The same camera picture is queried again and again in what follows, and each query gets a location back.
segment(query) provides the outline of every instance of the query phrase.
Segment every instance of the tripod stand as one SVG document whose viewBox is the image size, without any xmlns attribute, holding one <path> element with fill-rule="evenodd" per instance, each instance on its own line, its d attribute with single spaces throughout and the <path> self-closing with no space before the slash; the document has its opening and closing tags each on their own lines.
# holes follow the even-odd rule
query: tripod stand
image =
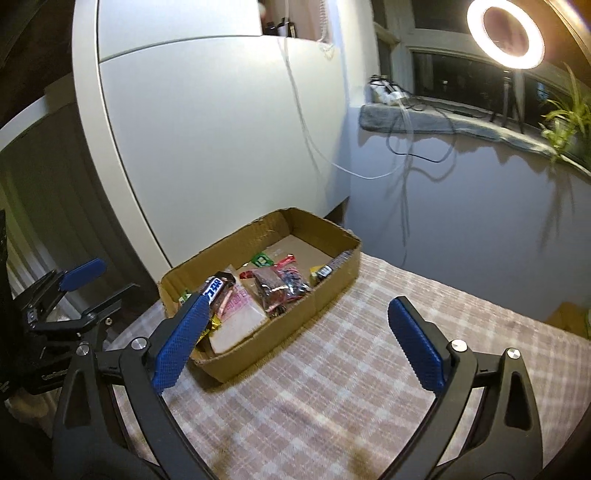
<svg viewBox="0 0 591 480">
<path fill-rule="evenodd" d="M 515 108 L 517 112 L 518 124 L 519 124 L 519 131 L 523 133 L 523 116 L 519 111 L 519 102 L 517 101 L 517 94 L 515 93 L 515 71 L 513 70 L 510 72 L 509 70 L 505 70 L 505 77 L 503 78 L 503 123 L 501 126 L 506 128 L 507 122 L 509 120 L 509 112 L 512 108 Z M 490 119 L 491 123 L 495 122 L 496 116 L 498 115 L 497 111 L 492 112 L 492 116 Z"/>
</svg>

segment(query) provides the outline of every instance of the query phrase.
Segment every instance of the ring light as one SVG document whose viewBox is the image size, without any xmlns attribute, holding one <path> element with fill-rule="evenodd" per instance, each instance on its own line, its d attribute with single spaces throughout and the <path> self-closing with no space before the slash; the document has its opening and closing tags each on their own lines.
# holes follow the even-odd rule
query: ring light
<svg viewBox="0 0 591 480">
<path fill-rule="evenodd" d="M 489 8 L 500 8 L 512 15 L 524 28 L 530 47 L 517 57 L 502 51 L 491 40 L 484 26 L 484 15 Z M 468 27 L 472 37 L 485 53 L 501 65 L 510 69 L 527 70 L 537 67 L 544 59 L 544 39 L 540 29 L 530 16 L 508 0 L 474 0 L 468 8 Z"/>
</svg>

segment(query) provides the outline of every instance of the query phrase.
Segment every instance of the plastic bag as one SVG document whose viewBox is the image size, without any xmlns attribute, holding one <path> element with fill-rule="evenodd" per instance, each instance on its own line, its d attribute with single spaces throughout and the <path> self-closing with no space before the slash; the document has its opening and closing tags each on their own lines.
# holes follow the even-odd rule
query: plastic bag
<svg viewBox="0 0 591 480">
<path fill-rule="evenodd" d="M 311 291 L 296 267 L 296 258 L 288 255 L 272 267 L 255 268 L 240 274 L 240 278 L 254 278 L 267 313 L 277 307 L 298 300 Z"/>
<path fill-rule="evenodd" d="M 237 276 L 231 265 L 226 272 Z M 209 334 L 212 350 L 217 354 L 227 352 L 250 337 L 267 319 L 267 314 L 238 280 L 220 317 L 221 325 Z"/>
</svg>

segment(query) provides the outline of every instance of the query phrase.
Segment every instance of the snack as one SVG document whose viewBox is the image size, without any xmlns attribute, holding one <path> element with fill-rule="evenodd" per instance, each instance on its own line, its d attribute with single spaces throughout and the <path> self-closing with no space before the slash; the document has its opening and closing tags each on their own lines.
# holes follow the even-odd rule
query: snack
<svg viewBox="0 0 591 480">
<path fill-rule="evenodd" d="M 256 288 L 267 313 L 278 306 L 302 298 L 311 291 L 297 269 L 296 258 L 288 255 L 272 267 L 255 268 L 240 274 L 240 278 L 254 278 Z"/>
<path fill-rule="evenodd" d="M 235 273 L 231 265 L 226 270 Z M 267 320 L 265 311 L 238 280 L 220 317 L 221 325 L 209 335 L 212 350 L 217 354 L 227 352 L 250 337 Z"/>
<path fill-rule="evenodd" d="M 257 267 L 271 267 L 275 264 L 265 252 L 261 252 L 252 257 L 251 260 Z"/>
<path fill-rule="evenodd" d="M 352 250 L 345 250 L 337 257 L 333 258 L 330 262 L 328 262 L 324 267 L 318 268 L 314 267 L 310 269 L 310 274 L 312 277 L 312 283 L 316 286 L 318 283 L 323 281 L 326 277 L 328 277 L 334 270 L 339 268 L 342 264 L 344 264 L 348 258 L 353 254 Z"/>
<path fill-rule="evenodd" d="M 219 328 L 222 324 L 220 318 L 223 316 L 235 284 L 234 275 L 227 272 L 217 272 L 213 277 L 209 277 L 197 290 L 196 294 L 206 296 L 209 302 L 209 324 L 196 343 L 199 343 L 208 333 Z M 186 291 L 179 298 L 179 303 L 182 305 L 191 295 Z"/>
</svg>

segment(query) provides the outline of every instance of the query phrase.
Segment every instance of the table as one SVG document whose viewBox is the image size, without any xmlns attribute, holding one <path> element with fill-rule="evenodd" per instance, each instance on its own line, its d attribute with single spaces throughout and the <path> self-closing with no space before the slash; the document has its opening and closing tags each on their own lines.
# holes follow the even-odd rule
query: table
<svg viewBox="0 0 591 480">
<path fill-rule="evenodd" d="M 257 364 L 223 385 L 188 365 L 163 397 L 220 479 L 376 479 L 434 399 L 388 327 L 388 303 L 398 295 L 474 351 L 522 352 L 548 463 L 591 401 L 591 343 L 367 255 L 348 290 Z M 156 304 L 112 348 L 149 335 L 163 316 Z M 442 462 L 459 453 L 479 393 Z M 155 461 L 123 387 L 116 394 L 138 453 Z"/>
</svg>

